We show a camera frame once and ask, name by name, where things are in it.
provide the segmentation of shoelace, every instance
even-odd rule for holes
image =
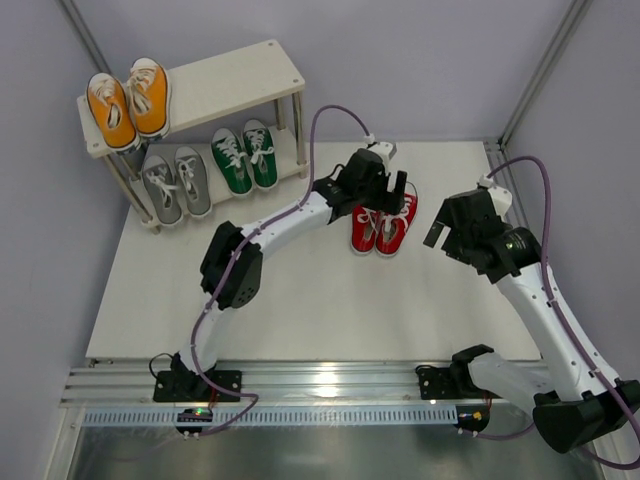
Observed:
[[[391,225],[393,219],[397,218],[404,223],[405,230],[409,229],[409,222],[407,222],[407,215],[409,215],[409,207],[411,206],[411,200],[407,197],[404,199],[404,206],[398,215],[385,215],[384,216],[384,232],[389,233],[391,231]]]
[[[151,102],[143,94],[156,78],[156,67],[137,67],[131,69],[127,81],[134,107],[142,114],[151,110]]]
[[[362,209],[364,210],[364,213],[359,213],[358,215],[356,215],[356,220],[359,223],[370,223],[371,224],[371,228],[373,228],[374,232],[378,231],[378,225],[376,225],[376,221],[373,218],[373,213],[375,213],[375,210],[371,210],[369,208],[364,208],[362,207]]]
[[[105,107],[109,106],[107,100],[116,94],[115,81],[111,78],[105,78],[95,85],[92,85],[90,88],[96,98]],[[111,105],[109,108],[109,116],[107,118],[107,126],[109,128],[116,128],[118,123],[120,123],[120,109],[115,105]]]
[[[242,168],[242,159],[247,157],[246,152],[238,150],[238,142],[233,137],[227,137],[216,145],[227,157],[231,159],[226,168]]]
[[[184,188],[187,191],[187,195],[194,199],[198,196],[196,186],[191,181],[191,179],[195,175],[195,163],[196,157],[189,157],[187,159],[181,158],[176,160],[176,170],[178,170],[178,175],[180,175],[182,183],[184,183]]]
[[[251,149],[253,155],[251,155],[251,163],[255,165],[260,160],[264,160],[263,155],[270,155],[275,152],[273,147],[269,147],[266,150],[261,150],[264,144],[264,130],[250,130],[247,132],[249,142],[251,142]]]
[[[160,172],[159,174],[156,172],[148,172],[147,178],[160,189],[160,193],[162,194],[162,204],[165,208],[169,208],[172,201],[171,192],[178,190],[178,187],[175,185],[167,185],[166,168],[159,168],[158,171]]]

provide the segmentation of green shoe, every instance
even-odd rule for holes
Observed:
[[[211,140],[211,152],[231,193],[237,197],[247,195],[253,183],[244,162],[247,154],[242,150],[238,137],[228,128],[217,130]]]
[[[276,155],[271,132],[259,120],[249,120],[242,133],[244,148],[251,157],[253,178],[258,188],[269,190],[278,183]]]

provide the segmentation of wall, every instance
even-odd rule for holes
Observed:
[[[317,108],[341,103],[379,137],[425,140],[501,133],[570,1],[77,3],[122,78],[139,56],[175,67],[277,38],[307,80],[307,127]],[[213,128],[181,139],[208,140]],[[359,136],[338,115],[320,127],[325,139]]]
[[[75,97],[93,74],[52,0],[0,16],[0,478],[42,478],[69,366],[81,361],[124,201],[84,153]]]
[[[511,157],[537,155],[549,168],[551,264],[594,344],[625,378],[640,378],[638,25],[640,3],[593,2],[509,146]],[[539,233],[539,174],[513,171]]]

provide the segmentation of red shoe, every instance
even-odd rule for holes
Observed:
[[[418,197],[404,194],[404,207],[398,215],[384,215],[376,240],[376,250],[383,257],[393,257],[406,237],[418,211]]]
[[[376,244],[380,212],[358,205],[353,210],[351,219],[351,248],[356,255],[367,255]]]

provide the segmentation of shoe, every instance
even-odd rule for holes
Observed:
[[[147,157],[142,164],[142,182],[149,194],[158,221],[165,227],[182,220],[182,209],[176,196],[179,187],[169,164],[159,155]]]
[[[236,197],[248,195],[253,183],[244,163],[247,154],[242,150],[238,137],[228,128],[221,128],[213,134],[211,152],[231,193]]]
[[[127,85],[140,136],[148,139],[167,136],[171,84],[166,70],[150,58],[139,58],[131,67]]]
[[[140,146],[140,136],[129,116],[127,96],[117,79],[106,73],[96,73],[87,85],[87,102],[111,150],[126,153]]]
[[[400,249],[409,227],[418,211],[417,195],[404,194],[404,207],[398,215],[385,214],[381,221],[380,233],[376,240],[376,250],[383,257],[392,257]]]
[[[271,132],[260,120],[249,120],[244,126],[242,140],[251,158],[256,186],[262,190],[272,189],[278,183],[278,170]]]
[[[351,214],[351,248],[356,255],[371,253],[376,243],[380,212],[357,206]]]
[[[202,157],[191,147],[179,147],[174,161],[189,213],[192,217],[205,217],[211,212],[211,197],[209,176]]]

